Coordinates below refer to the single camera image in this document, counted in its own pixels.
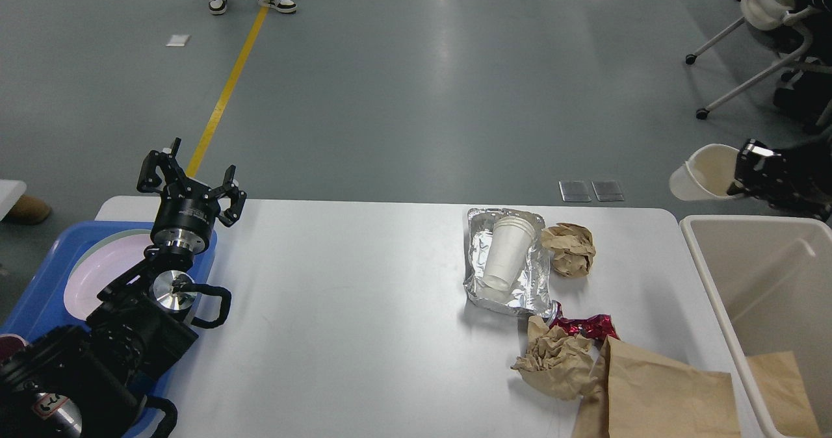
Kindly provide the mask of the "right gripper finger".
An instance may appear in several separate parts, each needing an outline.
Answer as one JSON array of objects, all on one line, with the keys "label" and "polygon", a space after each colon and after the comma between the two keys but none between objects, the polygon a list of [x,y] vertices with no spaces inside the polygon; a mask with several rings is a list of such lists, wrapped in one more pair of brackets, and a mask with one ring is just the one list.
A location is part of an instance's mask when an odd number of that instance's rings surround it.
[{"label": "right gripper finger", "polygon": [[734,178],[726,190],[728,196],[751,196],[764,201],[786,201],[787,184],[783,178],[785,148],[770,148],[749,139],[736,156]]}]

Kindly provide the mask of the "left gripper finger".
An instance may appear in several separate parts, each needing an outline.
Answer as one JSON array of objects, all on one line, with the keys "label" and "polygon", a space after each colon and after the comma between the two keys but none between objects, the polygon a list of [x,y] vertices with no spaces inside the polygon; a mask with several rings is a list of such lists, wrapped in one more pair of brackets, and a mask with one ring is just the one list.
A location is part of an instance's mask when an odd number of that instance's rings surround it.
[{"label": "left gripper finger", "polygon": [[137,192],[158,194],[161,198],[187,198],[189,178],[176,160],[181,139],[175,138],[169,148],[151,150],[140,167]]},{"label": "left gripper finger", "polygon": [[[210,210],[212,219],[217,219],[224,227],[232,227],[242,215],[246,204],[247,193],[239,187],[235,174],[237,166],[229,165],[226,169],[223,183],[219,187],[209,187],[205,191],[205,204]],[[229,206],[221,208],[220,200],[228,198]]]}]

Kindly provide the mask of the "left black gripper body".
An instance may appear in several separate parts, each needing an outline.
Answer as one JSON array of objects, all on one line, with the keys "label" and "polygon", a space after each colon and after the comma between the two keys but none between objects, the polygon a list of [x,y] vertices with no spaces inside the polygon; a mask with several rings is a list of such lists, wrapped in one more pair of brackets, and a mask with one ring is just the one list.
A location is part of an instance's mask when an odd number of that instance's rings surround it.
[{"label": "left black gripper body", "polygon": [[210,248],[219,214],[216,200],[163,196],[151,229],[151,241],[159,248],[172,246],[201,254]]}]

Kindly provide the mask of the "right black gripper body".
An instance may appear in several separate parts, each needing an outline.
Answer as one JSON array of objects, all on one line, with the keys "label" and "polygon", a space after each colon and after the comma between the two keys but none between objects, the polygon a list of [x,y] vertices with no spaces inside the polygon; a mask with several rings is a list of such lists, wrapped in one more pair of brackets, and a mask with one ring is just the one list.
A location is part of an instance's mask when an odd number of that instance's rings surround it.
[{"label": "right black gripper body", "polygon": [[783,161],[787,199],[778,202],[782,213],[820,221],[830,219],[830,141],[808,141],[778,148]]}]

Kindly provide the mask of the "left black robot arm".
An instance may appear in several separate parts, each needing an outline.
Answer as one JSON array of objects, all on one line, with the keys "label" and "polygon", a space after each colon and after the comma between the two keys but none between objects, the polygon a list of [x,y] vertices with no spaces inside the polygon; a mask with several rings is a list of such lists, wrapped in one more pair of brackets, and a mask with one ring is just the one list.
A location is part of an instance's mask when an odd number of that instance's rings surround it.
[{"label": "left black robot arm", "polygon": [[137,181],[161,203],[142,260],[96,293],[85,326],[59,326],[2,361],[3,437],[122,437],[146,409],[168,437],[178,412],[150,387],[198,339],[196,329],[226,322],[232,295],[195,282],[188,270],[210,248],[216,222],[241,218],[247,194],[234,165],[212,187],[185,174],[181,140],[152,150]]}]

